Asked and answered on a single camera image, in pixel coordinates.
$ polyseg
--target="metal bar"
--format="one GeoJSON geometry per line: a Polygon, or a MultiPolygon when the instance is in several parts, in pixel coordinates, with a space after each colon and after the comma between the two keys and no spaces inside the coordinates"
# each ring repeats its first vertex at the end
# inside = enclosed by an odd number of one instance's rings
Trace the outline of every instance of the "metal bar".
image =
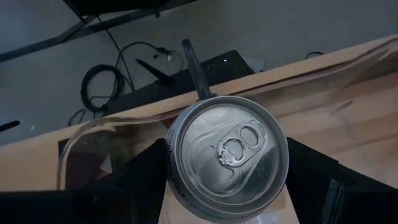
{"type": "MultiPolygon", "coordinates": [[[[185,4],[188,4],[192,2],[190,1],[181,1],[181,2],[175,2],[173,4],[166,4],[163,7],[158,8],[159,12],[172,9],[175,7],[179,7],[185,4]]],[[[85,37],[87,35],[95,34],[97,32],[101,32],[102,30],[110,29],[115,26],[119,26],[122,24],[126,24],[128,22],[134,21],[136,19],[141,19],[143,17],[152,15],[155,13],[154,9],[143,9],[143,10],[137,10],[134,12],[130,12],[129,14],[123,15],[116,17],[114,19],[110,19],[108,21],[104,21],[99,24],[94,24],[89,27],[80,27],[81,24],[76,24],[72,28],[68,29],[66,32],[63,34],[57,36],[57,37],[52,37],[47,40],[40,41],[35,44],[31,44],[25,47],[21,47],[19,49],[15,49],[3,54],[0,54],[0,63],[1,62],[6,62],[8,60],[18,58],[27,54],[31,54],[34,52],[38,52],[40,50],[47,49],[49,47],[56,46],[58,44],[63,44],[66,42],[69,42],[71,40],[79,39],[80,37],[85,37]]]]}

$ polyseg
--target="black frame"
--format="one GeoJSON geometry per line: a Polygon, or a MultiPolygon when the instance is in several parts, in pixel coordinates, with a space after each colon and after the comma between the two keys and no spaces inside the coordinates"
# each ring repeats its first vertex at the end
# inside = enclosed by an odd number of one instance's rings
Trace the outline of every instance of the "black frame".
{"type": "Polygon", "coordinates": [[[71,40],[79,39],[81,37],[85,37],[91,34],[95,34],[97,32],[101,32],[106,29],[110,29],[112,27],[116,27],[131,21],[135,21],[137,19],[141,19],[146,16],[150,16],[155,14],[157,17],[160,16],[160,12],[172,9],[175,7],[179,7],[185,4],[188,4],[192,2],[191,1],[176,1],[173,2],[171,1],[168,4],[165,4],[164,6],[157,8],[157,9],[141,9],[141,10],[136,10],[134,12],[130,12],[126,15],[116,17],[114,19],[110,19],[108,21],[100,22],[99,24],[94,24],[89,27],[85,27],[87,24],[89,24],[91,21],[96,19],[96,16],[87,16],[85,18],[81,17],[79,14],[76,13],[76,11],[72,8],[71,10],[80,18],[80,22],[77,23],[76,25],[72,26],[69,28],[67,31],[62,33],[61,35],[58,35],[56,37],[49,38],[47,40],[43,40],[40,42],[37,42],[35,44],[30,44],[25,47],[21,47],[19,49],[15,49],[6,53],[0,54],[0,63],[1,62],[6,62],[11,59],[15,59],[27,54],[31,54],[34,52],[38,52],[40,50],[47,49],[49,47],[56,46],[58,44],[63,44],[66,42],[69,42],[71,40]]]}

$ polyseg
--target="aluminum can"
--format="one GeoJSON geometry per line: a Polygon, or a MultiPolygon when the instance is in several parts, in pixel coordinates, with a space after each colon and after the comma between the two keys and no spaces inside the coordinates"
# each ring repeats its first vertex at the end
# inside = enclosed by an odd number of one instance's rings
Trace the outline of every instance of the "aluminum can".
{"type": "Polygon", "coordinates": [[[170,188],[187,210],[211,222],[244,222],[263,212],[282,190],[288,166],[277,121],[245,98],[197,102],[167,135],[170,188]]]}

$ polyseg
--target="can lid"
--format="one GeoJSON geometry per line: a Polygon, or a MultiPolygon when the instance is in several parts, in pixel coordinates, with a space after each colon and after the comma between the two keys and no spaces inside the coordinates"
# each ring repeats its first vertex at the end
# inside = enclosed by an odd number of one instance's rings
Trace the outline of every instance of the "can lid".
{"type": "Polygon", "coordinates": [[[279,145],[264,118],[231,103],[199,111],[187,122],[180,146],[194,191],[221,206],[240,207],[261,198],[280,162],[279,145]]]}

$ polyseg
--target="gray floor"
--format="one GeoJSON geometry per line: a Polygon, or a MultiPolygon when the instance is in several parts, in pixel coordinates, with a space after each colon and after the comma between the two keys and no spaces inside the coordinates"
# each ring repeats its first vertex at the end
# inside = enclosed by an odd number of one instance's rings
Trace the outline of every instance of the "gray floor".
{"type": "MultiPolygon", "coordinates": [[[[110,31],[120,46],[144,40],[182,53],[181,40],[189,38],[200,60],[236,49],[265,60],[271,69],[302,60],[311,51],[332,52],[398,33],[397,6],[394,0],[199,0],[159,19],[150,16],[110,31]]],[[[0,52],[58,35],[78,21],[61,0],[5,0],[0,11],[0,52]]],[[[125,54],[136,88],[154,77],[135,58],[169,74],[178,70],[177,58],[167,63],[163,57],[152,59],[153,53],[136,46],[125,54]]],[[[114,65],[117,54],[101,32],[0,63],[0,124],[21,122],[0,134],[0,145],[66,127],[83,108],[79,91],[84,74],[100,63],[114,65]]],[[[107,95],[112,81],[104,74],[90,91],[107,95]]]]}

